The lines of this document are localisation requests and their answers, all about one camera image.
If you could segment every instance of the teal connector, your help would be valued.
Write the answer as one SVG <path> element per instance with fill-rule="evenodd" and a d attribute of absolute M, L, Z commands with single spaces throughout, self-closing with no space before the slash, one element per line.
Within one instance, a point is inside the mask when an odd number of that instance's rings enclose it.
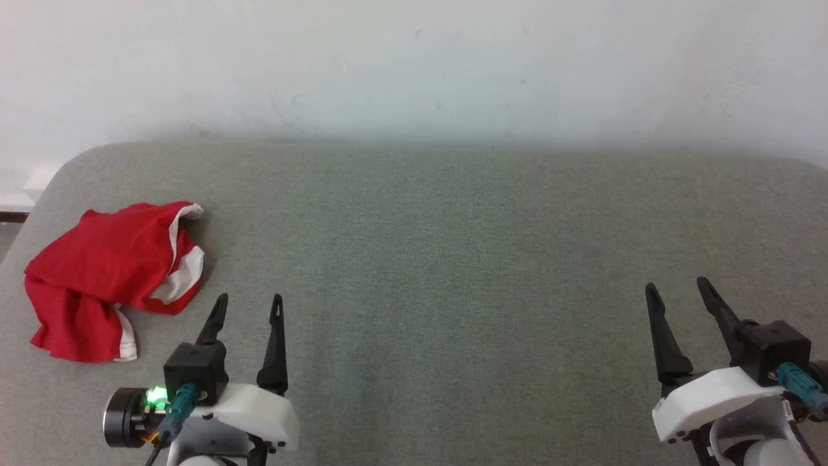
<path fill-rule="evenodd" d="M 184 384 L 178 389 L 176 397 L 170 402 L 166 409 L 166 416 L 158 425 L 158 438 L 165 441 L 173 441 L 178 437 L 181 429 L 184 428 L 184 421 L 193 413 L 195 405 L 199 401 L 199 388 L 191 383 Z"/>
<path fill-rule="evenodd" d="M 797 398 L 818 420 L 828 419 L 828 395 L 805 371 L 791 362 L 784 362 L 777 369 L 777 382 Z"/>

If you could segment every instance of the white plastic part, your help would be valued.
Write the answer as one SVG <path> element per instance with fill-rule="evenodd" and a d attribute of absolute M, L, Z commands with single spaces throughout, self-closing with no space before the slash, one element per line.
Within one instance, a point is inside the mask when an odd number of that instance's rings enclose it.
<path fill-rule="evenodd" d="M 732 413 L 767 396 L 780 395 L 781 386 L 759 386 L 740 367 L 716 369 L 676 388 L 658 401 L 652 422 L 662 442 L 680 438 L 712 420 Z"/>
<path fill-rule="evenodd" d="M 766 439 L 751 445 L 744 466 L 813 466 L 798 444 L 788 439 Z"/>
<path fill-rule="evenodd" d="M 278 444 L 286 450 L 299 448 L 299 420 L 290 401 L 255 385 L 228 384 L 212 409 L 227 425 Z"/>
<path fill-rule="evenodd" d="M 222 463 L 219 459 L 202 455 L 188 458 L 178 466 L 225 466 L 225 464 L 226 463 Z"/>
<path fill-rule="evenodd" d="M 228 384 L 218 403 L 193 410 L 170 445 L 167 466 L 212 466 L 206 462 L 210 455 L 238 460 L 253 448 L 248 434 L 295 450 L 299 433 L 290 401 L 255 385 Z"/>
<path fill-rule="evenodd" d="M 791 406 L 781 396 L 760 398 L 717 419 L 710 428 L 710 449 L 721 466 L 736 466 L 725 457 L 724 439 L 755 439 L 744 456 L 744 466 L 813 466 L 793 433 Z"/>

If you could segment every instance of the white trim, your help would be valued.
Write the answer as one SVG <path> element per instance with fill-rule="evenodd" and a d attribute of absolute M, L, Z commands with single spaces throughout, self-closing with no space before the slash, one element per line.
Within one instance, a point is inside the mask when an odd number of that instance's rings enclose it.
<path fill-rule="evenodd" d="M 121 323 L 121 357 L 116 357 L 114 361 L 133 361 L 138 359 L 138 345 L 135 343 L 135 333 L 132 332 L 132 324 L 121 313 L 120 307 L 120 304 L 114 304 L 112 306 L 115 315 L 118 316 L 118 321 Z"/>
<path fill-rule="evenodd" d="M 178 264 L 178 270 L 167 275 L 158 288 L 150 294 L 150 299 L 160 299 L 162 303 L 174 303 L 187 293 L 201 278 L 204 268 L 205 252 L 199 246 L 193 246 Z"/>
<path fill-rule="evenodd" d="M 172 259 L 170 260 L 170 268 L 166 271 L 168 275 L 172 271 L 172 266 L 176 262 L 176 257 L 178 257 L 178 221 L 182 218 L 190 220 L 197 219 L 204 213 L 204 211 L 205 210 L 198 204 L 190 204 L 179 209 L 178 213 L 176 213 L 176 217 L 172 219 L 169 228 Z"/>

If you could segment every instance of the wire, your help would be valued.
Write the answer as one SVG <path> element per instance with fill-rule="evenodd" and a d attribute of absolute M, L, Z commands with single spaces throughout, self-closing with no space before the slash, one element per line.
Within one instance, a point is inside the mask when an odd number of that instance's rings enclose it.
<path fill-rule="evenodd" d="M 151 434 L 149 434 L 149 436 L 147 436 L 144 439 L 144 443 L 145 444 L 151 444 L 152 441 L 155 440 L 157 437 L 158 437 L 158 431 L 156 430 L 156 431 L 152 432 Z"/>
<path fill-rule="evenodd" d="M 167 437 L 168 434 L 169 433 L 165 432 L 161 435 L 161 438 L 158 439 L 155 446 L 152 447 L 152 453 L 150 453 L 150 457 L 149 457 L 149 459 L 147 459 L 147 462 L 144 463 L 144 466 L 152 466 L 152 464 L 155 463 L 156 458 L 158 458 L 158 454 L 161 452 L 161 449 L 164 447 L 164 442 L 166 442 L 166 437 Z"/>

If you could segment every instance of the cable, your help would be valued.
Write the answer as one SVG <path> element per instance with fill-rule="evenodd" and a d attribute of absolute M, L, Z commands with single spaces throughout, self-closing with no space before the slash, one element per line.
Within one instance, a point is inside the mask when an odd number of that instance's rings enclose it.
<path fill-rule="evenodd" d="M 158 454 L 164 447 L 167 435 L 167 432 L 161 434 L 161 437 L 156 441 L 155 446 L 152 447 L 152 453 L 150 453 L 150 457 L 147 459 L 147 462 L 144 463 L 144 466 L 152 466 L 152 464 L 155 463 L 156 458 L 158 458 Z"/>

